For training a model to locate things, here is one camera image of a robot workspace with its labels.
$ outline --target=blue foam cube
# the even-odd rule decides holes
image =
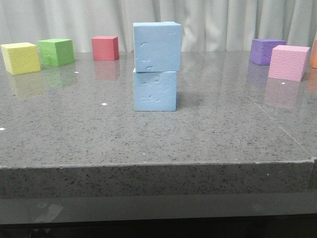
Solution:
[[[134,23],[136,72],[178,71],[181,25],[172,21]]]
[[[177,72],[139,73],[134,69],[136,111],[175,111]]]

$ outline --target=red foam cube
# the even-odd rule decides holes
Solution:
[[[117,60],[119,46],[117,36],[96,36],[91,38],[94,60]]]

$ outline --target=dark floor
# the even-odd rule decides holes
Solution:
[[[0,225],[0,238],[317,238],[317,214],[98,223]]]

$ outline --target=orange foam cube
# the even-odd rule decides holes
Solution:
[[[315,39],[310,64],[311,64],[311,67],[317,68],[317,39]]]

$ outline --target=yellow foam cube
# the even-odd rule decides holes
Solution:
[[[41,70],[36,45],[27,42],[4,44],[1,51],[5,69],[13,75]]]

